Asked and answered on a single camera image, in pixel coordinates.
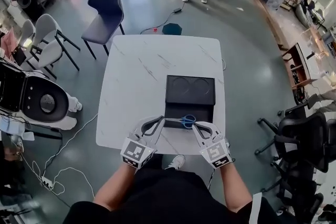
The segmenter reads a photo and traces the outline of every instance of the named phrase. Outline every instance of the person's right arm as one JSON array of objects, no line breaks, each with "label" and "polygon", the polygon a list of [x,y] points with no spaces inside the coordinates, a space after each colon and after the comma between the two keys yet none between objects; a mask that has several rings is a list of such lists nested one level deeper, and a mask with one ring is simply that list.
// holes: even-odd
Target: person's right arm
[{"label": "person's right arm", "polygon": [[228,163],[220,168],[227,208],[237,213],[252,201],[252,196],[235,165]]}]

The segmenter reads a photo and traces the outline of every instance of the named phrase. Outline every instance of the black box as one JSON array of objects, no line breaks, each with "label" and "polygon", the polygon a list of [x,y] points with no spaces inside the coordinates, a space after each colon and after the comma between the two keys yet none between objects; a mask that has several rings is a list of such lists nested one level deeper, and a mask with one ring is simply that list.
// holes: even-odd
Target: black box
[{"label": "black box", "polygon": [[[196,121],[212,123],[215,104],[215,79],[167,76],[165,118],[180,119],[191,114]],[[170,121],[165,127],[184,128],[181,123]]]}]

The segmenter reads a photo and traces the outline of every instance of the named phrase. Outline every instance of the forearm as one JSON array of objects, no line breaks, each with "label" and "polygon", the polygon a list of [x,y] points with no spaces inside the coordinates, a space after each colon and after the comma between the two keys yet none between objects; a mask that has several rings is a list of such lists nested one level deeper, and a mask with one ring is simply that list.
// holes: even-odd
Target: forearm
[{"label": "forearm", "polygon": [[135,168],[122,163],[113,176],[100,188],[93,202],[110,211],[117,209],[133,182],[135,171]]},{"label": "forearm", "polygon": [[238,212],[252,201],[252,196],[233,163],[220,168],[227,208]]}]

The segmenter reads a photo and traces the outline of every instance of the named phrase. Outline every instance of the white desk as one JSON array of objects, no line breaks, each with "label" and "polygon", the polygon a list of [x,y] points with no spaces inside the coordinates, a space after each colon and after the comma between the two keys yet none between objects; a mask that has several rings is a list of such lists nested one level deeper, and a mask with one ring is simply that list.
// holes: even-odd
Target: white desk
[{"label": "white desk", "polygon": [[[164,115],[167,75],[215,78],[213,122],[225,134],[222,54],[217,39],[166,36],[115,36],[101,89],[96,142],[121,149],[140,119]],[[180,154],[199,154],[190,130],[164,128],[162,134]],[[161,135],[162,154],[176,154]]]}]

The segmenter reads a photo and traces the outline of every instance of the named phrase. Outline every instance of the chair seat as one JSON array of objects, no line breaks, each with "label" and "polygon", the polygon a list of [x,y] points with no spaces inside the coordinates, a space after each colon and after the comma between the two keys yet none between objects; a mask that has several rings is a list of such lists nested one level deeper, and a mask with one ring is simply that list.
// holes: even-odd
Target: chair seat
[{"label": "chair seat", "polygon": [[53,62],[56,62],[59,58],[61,58],[63,50],[57,40],[51,41],[46,47],[43,49],[41,54],[38,56],[38,67],[46,67]]},{"label": "chair seat", "polygon": [[82,39],[88,42],[105,45],[123,20],[123,15],[98,15],[89,28],[83,33]]}]

